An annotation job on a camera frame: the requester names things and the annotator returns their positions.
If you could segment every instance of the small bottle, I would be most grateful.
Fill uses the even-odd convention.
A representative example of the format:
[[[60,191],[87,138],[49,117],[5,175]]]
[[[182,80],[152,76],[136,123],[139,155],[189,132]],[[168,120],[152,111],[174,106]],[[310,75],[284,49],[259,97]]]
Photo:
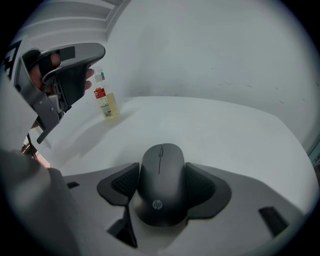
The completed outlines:
[[[96,89],[94,95],[106,119],[115,118],[119,114],[114,93],[110,90],[104,72],[100,66],[93,68]]]

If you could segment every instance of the bottle label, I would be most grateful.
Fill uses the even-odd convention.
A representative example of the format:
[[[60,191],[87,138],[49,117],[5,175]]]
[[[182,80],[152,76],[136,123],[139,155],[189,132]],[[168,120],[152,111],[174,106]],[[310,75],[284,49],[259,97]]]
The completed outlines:
[[[112,112],[110,109],[110,105],[106,96],[106,92],[104,88],[97,88],[94,91],[94,95],[99,103],[99,106],[105,117],[111,117]]]

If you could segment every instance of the white table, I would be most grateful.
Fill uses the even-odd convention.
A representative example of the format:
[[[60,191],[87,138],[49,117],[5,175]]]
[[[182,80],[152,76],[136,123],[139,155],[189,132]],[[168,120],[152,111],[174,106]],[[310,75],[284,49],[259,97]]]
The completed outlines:
[[[275,116],[250,107],[188,97],[135,97],[117,119],[104,120],[93,95],[76,102],[35,147],[62,175],[140,162],[147,149],[173,143],[185,162],[249,176],[269,185],[303,213],[319,187],[295,136]]]

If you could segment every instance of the black wireless mouse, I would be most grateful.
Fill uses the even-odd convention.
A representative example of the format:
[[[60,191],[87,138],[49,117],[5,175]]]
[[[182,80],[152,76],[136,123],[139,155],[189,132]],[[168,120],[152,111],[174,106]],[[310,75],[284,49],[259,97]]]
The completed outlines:
[[[182,150],[174,144],[149,148],[142,159],[134,210],[146,224],[174,226],[187,217],[189,195]]]

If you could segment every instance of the red label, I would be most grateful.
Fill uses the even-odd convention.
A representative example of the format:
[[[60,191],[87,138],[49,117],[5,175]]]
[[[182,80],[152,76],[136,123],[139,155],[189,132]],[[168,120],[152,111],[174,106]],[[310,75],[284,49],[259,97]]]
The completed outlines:
[[[100,88],[100,89],[96,89],[94,91],[94,95],[97,99],[101,98],[101,97],[105,97],[106,96],[106,92],[105,89]]]

